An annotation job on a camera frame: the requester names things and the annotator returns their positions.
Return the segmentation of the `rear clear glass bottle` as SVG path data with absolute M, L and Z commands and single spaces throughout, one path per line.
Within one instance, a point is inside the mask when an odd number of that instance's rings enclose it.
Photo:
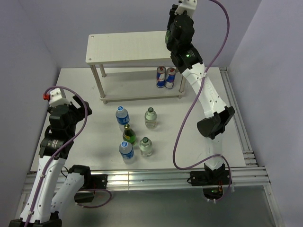
M 145 126 L 147 128 L 155 128 L 157 124 L 157 114 L 152 107 L 149 107 L 144 116 Z

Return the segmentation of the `beige two-tier shelf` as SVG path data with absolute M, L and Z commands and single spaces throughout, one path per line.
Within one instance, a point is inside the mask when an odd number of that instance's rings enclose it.
M 94 76 L 100 100 L 109 102 L 156 98 L 181 98 L 185 79 L 177 74 L 172 89 L 156 87 L 156 67 L 146 63 L 169 63 L 165 31 L 91 34 L 86 63 Z

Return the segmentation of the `clear glass bottle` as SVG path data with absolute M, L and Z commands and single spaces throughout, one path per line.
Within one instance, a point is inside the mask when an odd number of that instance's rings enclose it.
M 157 124 L 157 114 L 152 107 L 149 107 L 144 116 L 145 126 L 147 128 L 155 128 Z
M 144 157 L 149 157 L 152 155 L 152 141 L 148 137 L 143 137 L 139 143 L 139 149 L 141 155 Z

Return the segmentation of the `right red bull can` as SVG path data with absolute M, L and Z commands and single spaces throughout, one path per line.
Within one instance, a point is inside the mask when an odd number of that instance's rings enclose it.
M 173 67 L 170 67 L 166 71 L 165 87 L 167 89 L 172 89 L 174 87 L 176 76 L 176 70 Z

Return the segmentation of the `left red bull can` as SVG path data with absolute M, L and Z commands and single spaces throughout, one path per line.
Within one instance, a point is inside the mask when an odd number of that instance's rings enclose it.
M 159 66 L 156 71 L 156 86 L 162 88 L 165 86 L 166 68 Z

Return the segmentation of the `front clear glass bottle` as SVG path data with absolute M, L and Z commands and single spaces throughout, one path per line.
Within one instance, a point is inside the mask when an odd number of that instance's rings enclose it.
M 149 157 L 152 155 L 152 141 L 148 137 L 143 137 L 139 143 L 139 149 L 141 155 L 144 157 Z

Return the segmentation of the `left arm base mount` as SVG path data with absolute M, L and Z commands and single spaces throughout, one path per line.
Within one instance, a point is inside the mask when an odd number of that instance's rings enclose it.
M 90 203 L 95 198 L 96 191 L 84 191 L 85 189 L 106 189 L 107 187 L 107 174 L 91 175 L 90 180 L 81 187 L 74 200 L 76 203 Z

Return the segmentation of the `pocari sweat bottle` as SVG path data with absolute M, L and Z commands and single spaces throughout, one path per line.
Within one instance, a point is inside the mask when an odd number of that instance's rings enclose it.
M 122 141 L 119 145 L 119 152 L 126 164 L 132 164 L 134 162 L 134 149 L 131 143 Z
M 118 106 L 116 111 L 116 119 L 121 132 L 124 131 L 124 126 L 130 122 L 128 111 L 123 106 Z

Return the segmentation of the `red bull can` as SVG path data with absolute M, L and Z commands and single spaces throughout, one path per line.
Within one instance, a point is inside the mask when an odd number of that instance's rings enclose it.
M 176 76 L 176 70 L 173 67 L 170 67 L 166 71 L 165 87 L 167 89 L 172 89 L 174 87 Z
M 162 88 L 165 86 L 166 68 L 159 66 L 156 71 L 156 86 Z

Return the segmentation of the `aluminium frame rail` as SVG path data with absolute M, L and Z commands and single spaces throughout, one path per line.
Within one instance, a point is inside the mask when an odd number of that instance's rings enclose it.
M 268 173 L 255 158 L 227 70 L 215 67 L 211 68 L 208 74 L 222 99 L 236 111 L 223 136 L 223 155 L 232 168 L 233 184 L 235 187 L 261 187 L 263 190 L 261 198 L 265 199 L 265 204 L 270 210 L 271 224 L 282 227 L 284 221 L 273 196 Z M 94 174 L 107 174 L 107 186 L 111 191 L 189 188 L 189 184 L 186 183 L 189 171 L 177 170 L 173 162 L 188 166 L 207 156 L 205 138 L 196 128 L 196 122 L 203 113 L 200 104 L 195 105 L 182 131 L 178 149 L 173 151 L 179 125 L 195 97 L 189 85 L 185 86 L 185 93 L 181 98 L 104 104 L 99 98 L 97 85 L 88 68 L 63 68 L 57 83 L 78 92 L 89 102 L 93 111 L 69 152 L 67 166 L 80 164 L 89 166 Z M 114 116 L 118 105 L 123 105 L 128 110 L 138 136 L 151 137 L 152 156 L 144 158 L 136 151 L 134 163 L 126 164 L 121 160 L 116 146 L 122 139 L 122 133 Z M 152 129 L 145 126 L 144 120 L 149 107 L 157 114 L 157 124 Z

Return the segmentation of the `green glass bottle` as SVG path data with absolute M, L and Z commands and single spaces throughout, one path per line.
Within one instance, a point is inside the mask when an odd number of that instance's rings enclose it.
M 169 38 L 170 38 L 170 31 L 167 30 L 167 31 L 166 31 L 166 34 L 165 34 L 165 44 L 168 44 Z

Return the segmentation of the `green bottle gold neck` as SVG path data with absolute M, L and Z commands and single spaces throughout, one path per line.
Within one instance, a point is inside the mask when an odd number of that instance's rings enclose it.
M 132 130 L 130 124 L 124 125 L 123 140 L 134 145 L 136 143 L 136 134 Z

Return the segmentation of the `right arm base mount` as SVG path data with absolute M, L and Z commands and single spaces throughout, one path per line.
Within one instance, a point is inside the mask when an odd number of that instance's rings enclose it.
M 223 186 L 232 185 L 232 179 L 228 170 L 216 173 L 215 171 L 191 171 L 187 183 L 192 186 L 202 186 L 203 194 L 207 199 L 217 200 L 223 197 Z

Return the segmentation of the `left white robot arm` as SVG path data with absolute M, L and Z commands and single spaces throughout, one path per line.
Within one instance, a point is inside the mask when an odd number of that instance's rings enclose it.
M 88 166 L 73 165 L 69 170 L 63 187 L 55 192 L 61 170 L 67 160 L 74 139 L 80 134 L 76 125 L 87 121 L 92 110 L 88 102 L 78 95 L 73 99 L 79 104 L 67 100 L 64 95 L 46 94 L 49 101 L 49 122 L 40 143 L 38 171 L 27 204 L 18 219 L 9 223 L 11 227 L 60 227 L 62 215 L 76 192 L 87 189 L 92 184 Z

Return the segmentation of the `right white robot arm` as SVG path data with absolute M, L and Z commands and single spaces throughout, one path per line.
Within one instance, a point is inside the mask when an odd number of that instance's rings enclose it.
M 165 43 L 174 66 L 196 93 L 194 101 L 199 101 L 204 111 L 204 119 L 197 123 L 197 129 L 207 144 L 203 180 L 208 185 L 221 185 L 225 179 L 231 179 L 226 170 L 227 161 L 222 156 L 223 133 L 235 110 L 216 91 L 207 75 L 208 68 L 192 44 L 195 32 L 192 16 L 196 7 L 195 0 L 180 0 L 177 5 L 172 5 Z

